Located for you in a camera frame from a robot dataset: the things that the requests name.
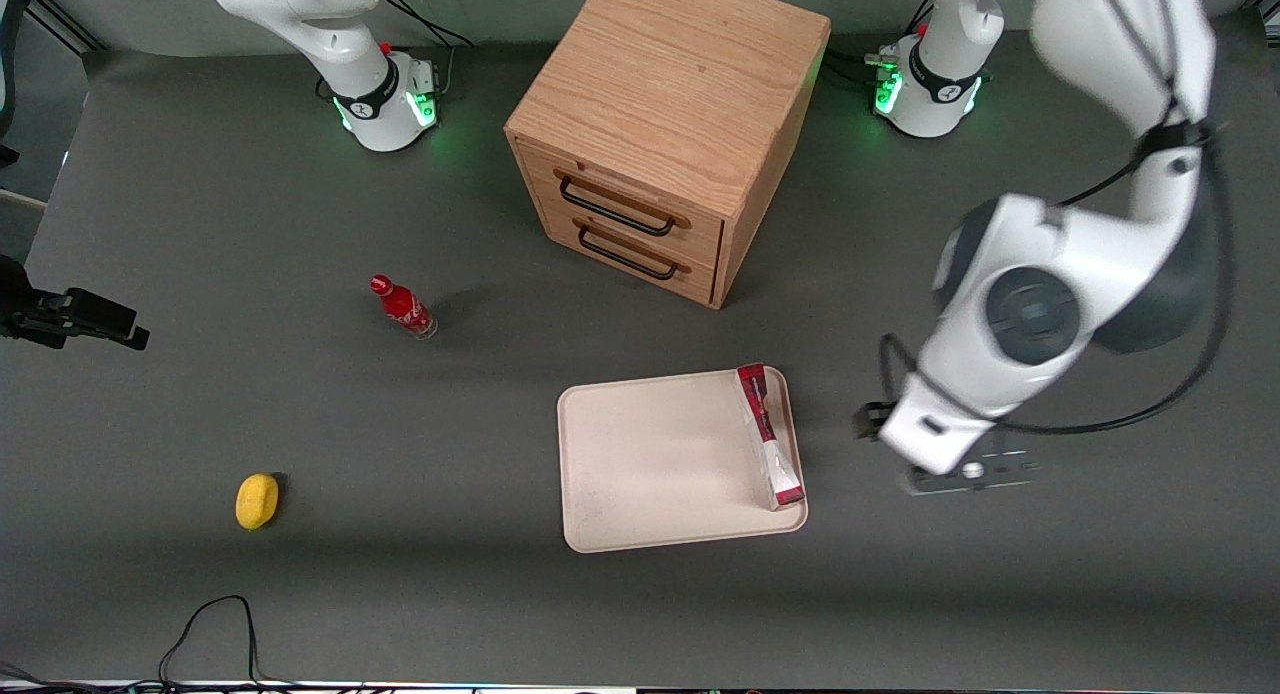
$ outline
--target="coca-cola bottle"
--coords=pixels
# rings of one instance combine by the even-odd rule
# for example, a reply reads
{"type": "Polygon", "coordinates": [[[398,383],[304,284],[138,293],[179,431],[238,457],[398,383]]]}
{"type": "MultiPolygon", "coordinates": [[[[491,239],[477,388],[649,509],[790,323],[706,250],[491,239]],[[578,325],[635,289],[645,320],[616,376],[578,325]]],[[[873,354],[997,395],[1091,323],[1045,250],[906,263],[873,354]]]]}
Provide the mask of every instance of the coca-cola bottle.
{"type": "Polygon", "coordinates": [[[438,321],[426,311],[422,302],[417,301],[413,292],[392,283],[387,277],[378,274],[369,280],[372,289],[383,303],[387,316],[394,319],[415,339],[428,339],[435,334],[438,321]]]}

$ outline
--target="beige tray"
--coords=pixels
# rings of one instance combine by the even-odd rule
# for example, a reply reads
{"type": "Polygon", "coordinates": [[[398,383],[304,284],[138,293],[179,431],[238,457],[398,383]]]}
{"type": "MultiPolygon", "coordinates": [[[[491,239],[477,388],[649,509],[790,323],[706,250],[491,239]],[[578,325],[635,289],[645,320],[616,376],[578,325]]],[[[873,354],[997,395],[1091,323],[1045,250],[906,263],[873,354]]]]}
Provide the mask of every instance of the beige tray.
{"type": "MultiPolygon", "coordinates": [[[[800,471],[782,373],[764,367],[774,434],[800,471]]],[[[737,373],[709,371],[567,389],[559,398],[564,540],[595,553],[783,534],[809,502],[764,503],[737,402],[737,373]]]]}

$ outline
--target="black metal handle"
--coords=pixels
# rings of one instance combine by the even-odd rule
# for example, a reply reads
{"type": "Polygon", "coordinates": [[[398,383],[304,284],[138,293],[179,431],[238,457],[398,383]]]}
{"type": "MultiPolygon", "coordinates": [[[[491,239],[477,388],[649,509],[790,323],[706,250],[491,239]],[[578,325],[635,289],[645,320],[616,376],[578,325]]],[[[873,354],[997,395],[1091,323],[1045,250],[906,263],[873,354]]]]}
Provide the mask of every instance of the black metal handle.
{"type": "Polygon", "coordinates": [[[582,248],[585,248],[589,252],[595,252],[603,257],[608,257],[609,260],[617,261],[622,266],[634,269],[640,274],[644,274],[645,277],[652,277],[658,280],[668,280],[676,275],[677,270],[680,270],[680,265],[675,262],[671,264],[671,269],[668,269],[667,271],[658,271],[657,269],[649,269],[649,266],[645,266],[643,264],[636,264],[635,261],[631,261],[620,254],[611,252],[608,248],[588,242],[586,239],[588,232],[590,232],[590,228],[588,228],[585,224],[577,225],[577,243],[582,245],[582,248]]]}
{"type": "Polygon", "coordinates": [[[586,211],[599,214],[600,216],[608,216],[608,219],[612,219],[618,224],[625,224],[635,229],[636,232],[644,232],[650,237],[666,237],[667,234],[671,234],[671,228],[676,225],[676,216],[667,216],[667,224],[663,224],[660,229],[650,227],[648,224],[641,224],[640,222],[631,219],[631,216],[621,215],[617,211],[613,211],[612,207],[603,207],[595,202],[589,202],[577,195],[570,193],[568,184],[572,183],[573,181],[570,179],[567,175],[561,177],[561,196],[564,197],[566,202],[575,206],[585,207],[586,211]]]}

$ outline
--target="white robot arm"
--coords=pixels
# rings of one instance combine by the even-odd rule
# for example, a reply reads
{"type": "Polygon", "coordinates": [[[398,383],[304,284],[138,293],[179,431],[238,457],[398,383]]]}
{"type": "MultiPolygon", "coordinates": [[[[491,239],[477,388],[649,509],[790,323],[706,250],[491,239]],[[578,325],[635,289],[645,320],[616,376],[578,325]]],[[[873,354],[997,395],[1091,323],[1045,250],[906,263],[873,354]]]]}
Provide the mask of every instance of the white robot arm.
{"type": "Polygon", "coordinates": [[[223,9],[293,44],[333,88],[343,125],[365,147],[407,147],[435,124],[430,61],[384,52],[355,19],[381,0],[218,0],[223,9]]]}
{"type": "Polygon", "coordinates": [[[908,32],[868,56],[883,67],[874,111],[913,137],[941,137],[973,109],[982,65],[1005,31],[996,0],[933,0],[929,35],[908,32]]]}
{"type": "MultiPolygon", "coordinates": [[[[931,27],[924,42],[946,32],[931,27]]],[[[1057,76],[1139,140],[1130,216],[1021,195],[965,216],[934,279],[937,329],[879,429],[934,475],[1053,383],[1091,339],[1119,352],[1165,343],[1189,328],[1196,311],[1185,305],[1203,293],[1196,277],[1181,292],[1166,286],[1176,270],[1197,269],[1207,237],[1193,206],[1213,69],[1199,0],[1036,0],[1032,35],[1057,76]]]]}

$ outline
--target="drawer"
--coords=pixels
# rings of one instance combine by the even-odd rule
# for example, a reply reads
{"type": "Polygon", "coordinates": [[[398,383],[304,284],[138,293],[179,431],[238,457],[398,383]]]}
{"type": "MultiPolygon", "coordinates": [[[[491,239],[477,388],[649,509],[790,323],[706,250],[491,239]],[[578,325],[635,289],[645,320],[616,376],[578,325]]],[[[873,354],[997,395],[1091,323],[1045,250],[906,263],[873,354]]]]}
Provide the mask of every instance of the drawer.
{"type": "Polygon", "coordinates": [[[585,216],[552,215],[545,224],[548,237],[558,245],[710,306],[716,270],[705,264],[655,252],[648,242],[596,227],[585,216]]]}
{"type": "Polygon", "coordinates": [[[648,251],[714,269],[719,256],[721,220],[716,216],[663,206],[621,184],[608,183],[570,157],[520,142],[520,156],[545,220],[576,216],[594,232],[613,233],[644,243],[648,251]]]}

